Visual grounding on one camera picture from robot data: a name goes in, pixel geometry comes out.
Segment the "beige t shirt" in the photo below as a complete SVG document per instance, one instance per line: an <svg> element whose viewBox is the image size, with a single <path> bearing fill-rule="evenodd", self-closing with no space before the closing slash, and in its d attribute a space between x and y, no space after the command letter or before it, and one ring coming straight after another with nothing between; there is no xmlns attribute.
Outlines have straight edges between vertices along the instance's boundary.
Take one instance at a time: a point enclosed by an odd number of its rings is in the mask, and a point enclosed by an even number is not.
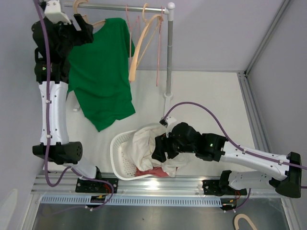
<svg viewBox="0 0 307 230"><path fill-rule="evenodd" d="M166 132L166 128L159 123L152 123L138 129L128 141L126 155L140 171L161 167L169 177L175 177L177 170L186 166L189 159L185 154L179 154L174 159L161 163L152 159L155 148L155 137Z"/></svg>

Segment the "pink t shirt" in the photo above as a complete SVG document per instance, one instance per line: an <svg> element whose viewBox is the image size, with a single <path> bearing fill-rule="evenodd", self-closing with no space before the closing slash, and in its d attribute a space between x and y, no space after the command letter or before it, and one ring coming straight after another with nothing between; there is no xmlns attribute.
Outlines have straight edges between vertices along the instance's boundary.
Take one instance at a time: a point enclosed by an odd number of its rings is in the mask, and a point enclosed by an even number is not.
<svg viewBox="0 0 307 230"><path fill-rule="evenodd" d="M163 171L161 167L154 167L150 170L146 171L140 171L139 169L136 169L135 176L143 176L143 175L153 175L157 177L168 177L168 174Z"/></svg>

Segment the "pink wire hanger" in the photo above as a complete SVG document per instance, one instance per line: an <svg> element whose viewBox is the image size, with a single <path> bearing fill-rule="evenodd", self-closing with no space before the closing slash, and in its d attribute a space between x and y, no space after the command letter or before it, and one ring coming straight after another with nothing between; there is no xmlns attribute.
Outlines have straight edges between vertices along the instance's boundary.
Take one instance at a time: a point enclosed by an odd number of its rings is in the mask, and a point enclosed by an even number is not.
<svg viewBox="0 0 307 230"><path fill-rule="evenodd" d="M126 12L126 19L127 19L127 26L129 30L129 62L131 61L132 57L132 32L134 28L137 28L139 35L141 35L140 30L141 30L141 19L140 16L137 16L135 22L130 23L129 20L129 14L128 14L128 5L125 5L125 12Z"/></svg>
<svg viewBox="0 0 307 230"><path fill-rule="evenodd" d="M161 30L162 30L162 22L164 20L164 12L163 7L161 7L161 15L159 19L159 36L158 36L158 51L157 51L157 70L156 70L156 87L159 83L159 68L160 68L160 52L161 52Z"/></svg>

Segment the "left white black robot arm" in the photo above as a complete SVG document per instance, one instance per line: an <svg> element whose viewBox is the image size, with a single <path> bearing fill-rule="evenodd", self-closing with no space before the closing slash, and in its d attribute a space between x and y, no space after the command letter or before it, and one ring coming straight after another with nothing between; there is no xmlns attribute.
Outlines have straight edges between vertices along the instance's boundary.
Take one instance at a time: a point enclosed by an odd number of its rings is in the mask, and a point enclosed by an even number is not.
<svg viewBox="0 0 307 230"><path fill-rule="evenodd" d="M53 23L44 18L32 25L35 49L35 75L42 100L42 133L38 145L32 147L35 156L45 165L53 162L71 168L92 192L103 188L99 168L83 156L81 142L69 140L66 125L66 96L71 65L68 56L75 46L93 42L93 27L80 14L72 22Z"/></svg>

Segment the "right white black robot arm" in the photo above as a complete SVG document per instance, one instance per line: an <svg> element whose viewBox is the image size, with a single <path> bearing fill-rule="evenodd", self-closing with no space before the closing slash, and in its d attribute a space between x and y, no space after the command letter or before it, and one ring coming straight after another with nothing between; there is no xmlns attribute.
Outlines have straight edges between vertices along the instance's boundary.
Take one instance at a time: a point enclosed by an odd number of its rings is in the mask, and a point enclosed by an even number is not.
<svg viewBox="0 0 307 230"><path fill-rule="evenodd" d="M301 197L302 169L298 153L278 155L245 148L224 136L201 134L184 122L154 140L152 158L159 162L181 153L193 153L203 161L234 163L251 169L250 172L222 171L218 188L224 194L235 190L272 188L285 197Z"/></svg>

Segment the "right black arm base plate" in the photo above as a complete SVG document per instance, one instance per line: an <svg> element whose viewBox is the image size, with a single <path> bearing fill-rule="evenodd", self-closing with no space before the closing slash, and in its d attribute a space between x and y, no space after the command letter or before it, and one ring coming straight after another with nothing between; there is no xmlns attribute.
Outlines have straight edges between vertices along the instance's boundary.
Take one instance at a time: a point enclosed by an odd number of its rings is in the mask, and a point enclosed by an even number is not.
<svg viewBox="0 0 307 230"><path fill-rule="evenodd" d="M236 190L229 185L228 180L203 180L202 188L205 195L234 196L248 194L246 189Z"/></svg>

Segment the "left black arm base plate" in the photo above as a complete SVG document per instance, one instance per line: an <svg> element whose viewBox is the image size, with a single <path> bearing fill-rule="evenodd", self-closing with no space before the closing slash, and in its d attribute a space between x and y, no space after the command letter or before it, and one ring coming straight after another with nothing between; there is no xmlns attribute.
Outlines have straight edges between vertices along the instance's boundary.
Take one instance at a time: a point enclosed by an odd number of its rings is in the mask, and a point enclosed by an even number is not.
<svg viewBox="0 0 307 230"><path fill-rule="evenodd" d="M102 180L107 181L108 183L112 184L114 187L113 189L114 193L117 193L117 189L118 189L118 179L117 178L102 178ZM75 187L75 192L109 194L109 193L112 193L112 189L110 185L106 183L94 182L94 181L78 178L77 184Z"/></svg>

